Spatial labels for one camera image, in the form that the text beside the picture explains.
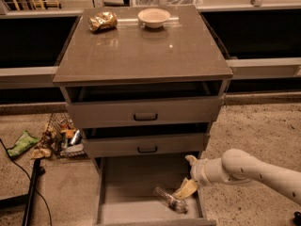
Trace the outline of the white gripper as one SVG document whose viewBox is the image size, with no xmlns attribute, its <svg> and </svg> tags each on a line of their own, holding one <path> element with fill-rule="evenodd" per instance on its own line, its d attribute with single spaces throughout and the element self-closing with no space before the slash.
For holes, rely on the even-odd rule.
<svg viewBox="0 0 301 226">
<path fill-rule="evenodd" d="M 190 197 L 198 190 L 199 186 L 211 186 L 216 181 L 216 160 L 215 159 L 197 159 L 192 154 L 185 157 L 191 166 L 190 175 L 193 179 L 184 178 L 179 189 L 173 196 L 177 200 L 184 200 Z"/>
</svg>

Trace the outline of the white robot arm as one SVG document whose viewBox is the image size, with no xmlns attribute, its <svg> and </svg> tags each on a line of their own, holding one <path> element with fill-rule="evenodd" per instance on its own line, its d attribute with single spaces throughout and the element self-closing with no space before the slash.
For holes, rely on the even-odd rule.
<svg viewBox="0 0 301 226">
<path fill-rule="evenodd" d="M 201 186 L 220 183 L 243 185 L 258 181 L 286 198 L 301 204 L 301 172 L 265 163 L 255 156 L 239 150 L 229 149 L 216 159 L 196 159 L 187 155 L 191 166 L 191 179 L 184 179 L 173 194 L 178 200 L 191 196 Z"/>
</svg>

